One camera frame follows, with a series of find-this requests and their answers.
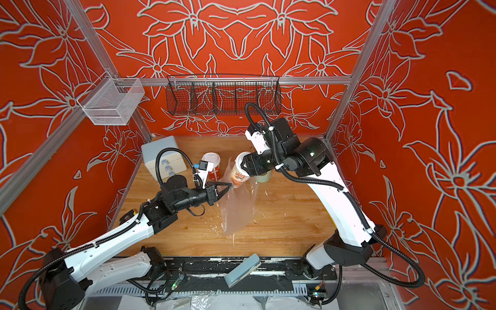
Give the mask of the red milk tea cup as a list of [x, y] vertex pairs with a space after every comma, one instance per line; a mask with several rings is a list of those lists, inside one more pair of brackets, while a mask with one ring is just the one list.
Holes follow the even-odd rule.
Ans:
[[241, 152], [234, 161], [235, 164], [231, 170], [230, 178], [232, 186], [235, 189], [251, 178], [250, 175], [242, 168], [243, 159], [247, 155], [250, 155], [250, 152]]
[[215, 152], [207, 152], [202, 156], [202, 160], [213, 164], [213, 170], [209, 171], [208, 178], [211, 181], [220, 181], [222, 178], [222, 174], [220, 172], [220, 155]]

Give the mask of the clear plastic carrier bag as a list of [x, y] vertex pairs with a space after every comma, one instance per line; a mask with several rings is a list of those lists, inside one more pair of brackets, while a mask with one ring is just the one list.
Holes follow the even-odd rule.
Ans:
[[223, 233], [235, 239], [243, 229], [254, 223], [258, 183], [255, 178], [231, 187], [229, 192], [218, 203]]

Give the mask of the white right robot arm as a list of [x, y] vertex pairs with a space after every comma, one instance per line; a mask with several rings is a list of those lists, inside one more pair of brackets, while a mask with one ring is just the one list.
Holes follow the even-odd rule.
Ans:
[[[255, 151], [241, 154], [236, 161], [246, 176], [262, 176], [271, 171], [294, 183], [309, 186], [332, 219], [336, 231], [325, 242], [314, 245], [303, 257], [307, 273], [326, 266], [362, 266], [382, 280], [403, 288], [419, 288], [426, 281], [419, 264], [386, 241], [387, 230], [369, 219], [340, 176], [331, 151], [316, 137], [301, 142], [285, 118], [270, 120], [256, 103], [245, 105], [249, 120], [246, 138]], [[405, 261], [416, 272], [413, 281], [401, 281], [368, 264], [373, 244], [380, 244]]]

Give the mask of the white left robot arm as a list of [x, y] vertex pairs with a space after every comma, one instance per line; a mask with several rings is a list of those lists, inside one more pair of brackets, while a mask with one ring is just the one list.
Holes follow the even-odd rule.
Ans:
[[45, 255], [42, 267], [26, 282], [19, 293], [19, 309], [28, 309], [27, 293], [30, 287], [40, 282], [47, 309], [70, 309], [80, 303], [93, 281], [89, 279], [91, 272], [139, 241], [157, 235], [178, 219], [182, 210], [190, 211], [204, 204], [213, 206], [226, 195], [232, 183], [212, 182], [208, 174], [213, 171], [213, 163], [190, 161], [195, 188], [190, 189], [187, 179], [175, 174], [167, 181], [161, 177], [161, 157], [166, 152], [176, 152], [184, 158], [182, 150], [168, 147], [156, 155], [154, 163], [160, 191], [150, 201], [142, 203], [136, 214], [127, 213], [122, 217], [120, 225], [97, 237], [96, 239], [62, 251], [59, 248]]

